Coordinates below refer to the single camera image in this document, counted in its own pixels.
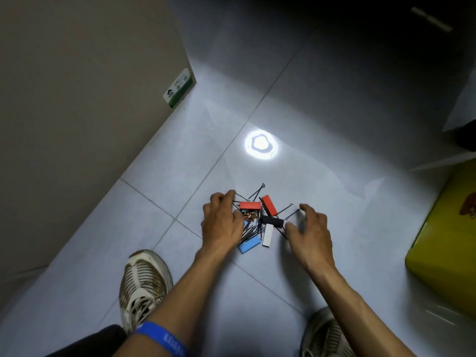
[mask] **black pants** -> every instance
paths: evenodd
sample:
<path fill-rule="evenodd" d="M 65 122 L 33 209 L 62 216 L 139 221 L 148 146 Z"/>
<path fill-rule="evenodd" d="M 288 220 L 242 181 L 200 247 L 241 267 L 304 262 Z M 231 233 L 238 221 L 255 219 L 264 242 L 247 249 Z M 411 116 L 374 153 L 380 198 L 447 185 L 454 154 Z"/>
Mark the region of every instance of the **black pants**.
<path fill-rule="evenodd" d="M 126 338 L 126 332 L 121 326 L 111 325 L 98 333 L 84 337 L 59 351 L 53 352 L 47 357 L 110 357 L 121 347 Z"/>

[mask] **sneaker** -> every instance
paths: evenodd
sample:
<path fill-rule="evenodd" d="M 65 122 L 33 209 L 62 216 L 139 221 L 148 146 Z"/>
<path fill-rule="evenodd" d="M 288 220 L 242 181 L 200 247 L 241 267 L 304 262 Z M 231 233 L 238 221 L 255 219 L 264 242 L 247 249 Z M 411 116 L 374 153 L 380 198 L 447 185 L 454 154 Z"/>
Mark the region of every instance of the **sneaker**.
<path fill-rule="evenodd" d="M 309 320 L 301 341 L 301 357 L 356 357 L 329 307 Z"/>
<path fill-rule="evenodd" d="M 132 254 L 124 268 L 119 288 L 122 325 L 134 332 L 173 287 L 167 264 L 151 250 Z"/>

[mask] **right hand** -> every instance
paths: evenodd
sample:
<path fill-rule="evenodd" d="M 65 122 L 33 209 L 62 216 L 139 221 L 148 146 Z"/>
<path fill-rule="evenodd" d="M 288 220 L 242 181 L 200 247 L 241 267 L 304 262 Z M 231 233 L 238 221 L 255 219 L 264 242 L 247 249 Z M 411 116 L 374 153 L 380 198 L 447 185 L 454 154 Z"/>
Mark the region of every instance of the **right hand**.
<path fill-rule="evenodd" d="M 309 273 L 322 269 L 335 269 L 332 241 L 327 229 L 327 216 L 317 213 L 307 204 L 299 207 L 306 213 L 306 231 L 300 233 L 292 223 L 286 223 L 289 246 L 303 268 Z"/>

